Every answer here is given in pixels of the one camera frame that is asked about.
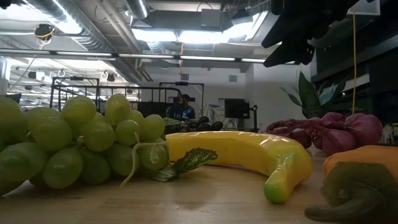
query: wooden table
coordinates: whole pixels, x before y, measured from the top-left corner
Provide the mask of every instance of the wooden table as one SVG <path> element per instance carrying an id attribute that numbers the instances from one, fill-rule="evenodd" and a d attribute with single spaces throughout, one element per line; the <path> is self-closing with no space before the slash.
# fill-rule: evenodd
<path id="1" fill-rule="evenodd" d="M 320 194 L 323 159 L 283 205 L 263 194 L 266 177 L 245 170 L 205 166 L 174 182 L 133 180 L 62 192 L 43 192 L 28 182 L 0 198 L 0 223 L 316 223 L 303 213 L 325 203 Z"/>

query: grape bunch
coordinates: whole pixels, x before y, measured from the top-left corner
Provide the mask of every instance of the grape bunch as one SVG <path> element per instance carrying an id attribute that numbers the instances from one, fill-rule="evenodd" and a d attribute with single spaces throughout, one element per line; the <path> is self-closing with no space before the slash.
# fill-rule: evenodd
<path id="1" fill-rule="evenodd" d="M 64 189 L 77 181 L 100 185 L 112 176 L 123 185 L 137 170 L 161 170 L 169 152 L 161 140 L 164 120 L 130 110 L 124 95 L 113 95 L 105 116 L 85 96 L 68 100 L 61 112 L 23 112 L 0 96 L 0 196 L 23 182 Z"/>

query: grape stem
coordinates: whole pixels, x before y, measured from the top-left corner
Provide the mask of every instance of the grape stem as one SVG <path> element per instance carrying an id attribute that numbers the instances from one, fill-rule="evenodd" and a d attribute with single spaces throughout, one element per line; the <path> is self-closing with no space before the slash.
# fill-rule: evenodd
<path id="1" fill-rule="evenodd" d="M 127 182 L 129 182 L 129 180 L 131 179 L 131 177 L 134 175 L 135 171 L 136 171 L 136 154 L 137 154 L 137 149 L 140 147 L 144 147 L 144 146 L 165 146 L 166 142 L 162 140 L 162 142 L 159 143 L 141 143 L 139 141 L 139 136 L 137 133 L 134 133 L 136 139 L 137 139 L 137 144 L 132 148 L 132 153 L 131 153 L 131 157 L 132 157 L 132 166 L 131 166 L 131 172 L 130 174 L 123 180 L 122 184 L 120 185 L 120 188 L 123 188 Z"/>

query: person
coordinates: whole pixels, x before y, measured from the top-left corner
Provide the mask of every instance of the person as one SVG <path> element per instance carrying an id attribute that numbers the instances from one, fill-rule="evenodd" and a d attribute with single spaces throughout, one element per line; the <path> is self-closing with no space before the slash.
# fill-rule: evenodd
<path id="1" fill-rule="evenodd" d="M 193 107 L 189 105 L 190 97 L 188 94 L 182 95 L 182 104 L 183 104 L 183 111 L 182 111 L 182 119 L 189 120 L 195 119 L 195 110 Z"/>

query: yellow banana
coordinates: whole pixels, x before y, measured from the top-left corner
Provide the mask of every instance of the yellow banana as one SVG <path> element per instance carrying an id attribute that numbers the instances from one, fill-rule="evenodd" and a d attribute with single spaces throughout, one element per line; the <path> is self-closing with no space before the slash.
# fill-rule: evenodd
<path id="1" fill-rule="evenodd" d="M 170 160 L 193 148 L 216 151 L 212 164 L 237 165 L 269 176 L 264 195 L 272 203 L 286 202 L 294 187 L 312 173 L 312 161 L 300 143 L 271 134 L 239 131 L 176 133 L 166 136 Z"/>

